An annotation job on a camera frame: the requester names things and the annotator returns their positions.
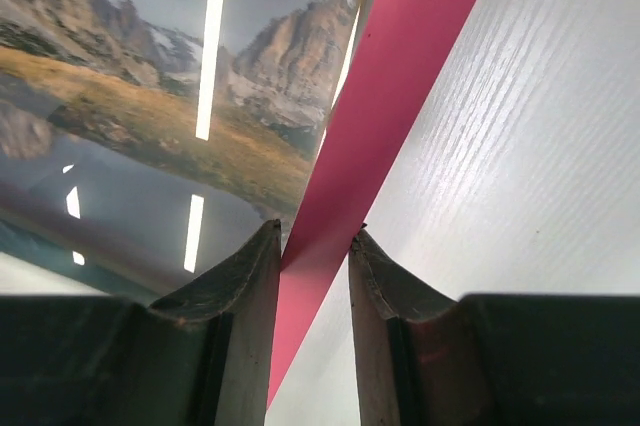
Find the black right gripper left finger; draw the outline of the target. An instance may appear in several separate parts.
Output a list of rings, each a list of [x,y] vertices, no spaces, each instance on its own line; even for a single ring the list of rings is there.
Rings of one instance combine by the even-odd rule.
[[[1,300],[5,425],[260,425],[281,224],[149,306],[115,296]]]

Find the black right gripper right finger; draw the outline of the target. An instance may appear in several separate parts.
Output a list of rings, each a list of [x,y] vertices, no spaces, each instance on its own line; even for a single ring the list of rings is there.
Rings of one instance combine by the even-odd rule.
[[[635,425],[633,296],[471,294],[453,300],[366,231],[348,257],[365,425]]]

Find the mountain landscape photo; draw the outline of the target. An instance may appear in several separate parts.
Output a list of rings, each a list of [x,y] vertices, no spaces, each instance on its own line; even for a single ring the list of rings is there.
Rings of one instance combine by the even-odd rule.
[[[365,0],[1,0],[1,287],[161,296],[289,232]]]

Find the pink picture frame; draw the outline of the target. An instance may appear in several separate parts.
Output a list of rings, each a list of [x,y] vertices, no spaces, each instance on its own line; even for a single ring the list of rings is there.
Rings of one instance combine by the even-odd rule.
[[[476,0],[374,0],[282,258],[282,384]]]

